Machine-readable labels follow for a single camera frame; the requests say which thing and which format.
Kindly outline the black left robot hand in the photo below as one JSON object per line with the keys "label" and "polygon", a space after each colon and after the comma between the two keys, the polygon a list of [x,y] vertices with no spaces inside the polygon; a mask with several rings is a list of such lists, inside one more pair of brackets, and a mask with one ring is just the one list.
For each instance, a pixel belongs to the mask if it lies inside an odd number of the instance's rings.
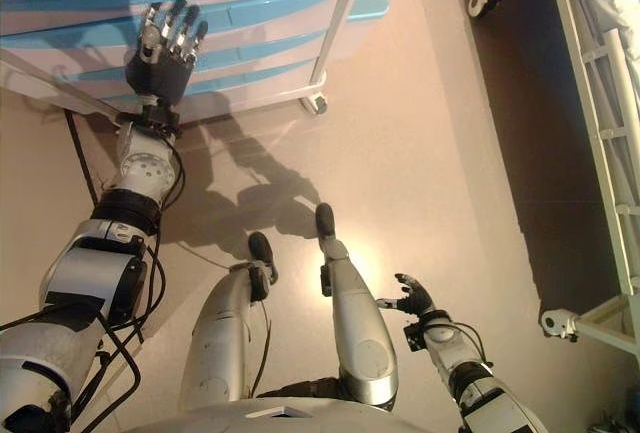
{"label": "black left robot hand", "polygon": [[158,2],[147,8],[125,78],[138,96],[175,106],[185,94],[208,22],[200,18],[200,8],[187,0],[174,1],[159,19],[161,6]]}

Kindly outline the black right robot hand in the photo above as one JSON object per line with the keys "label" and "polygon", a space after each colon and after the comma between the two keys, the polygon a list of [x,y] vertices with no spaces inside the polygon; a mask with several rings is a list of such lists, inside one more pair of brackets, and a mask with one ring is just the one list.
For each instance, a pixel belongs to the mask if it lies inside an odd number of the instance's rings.
{"label": "black right robot hand", "polygon": [[401,290],[405,295],[395,299],[378,298],[375,300],[378,308],[397,310],[417,317],[433,308],[431,296],[418,280],[404,273],[396,273],[394,277],[401,284]]}

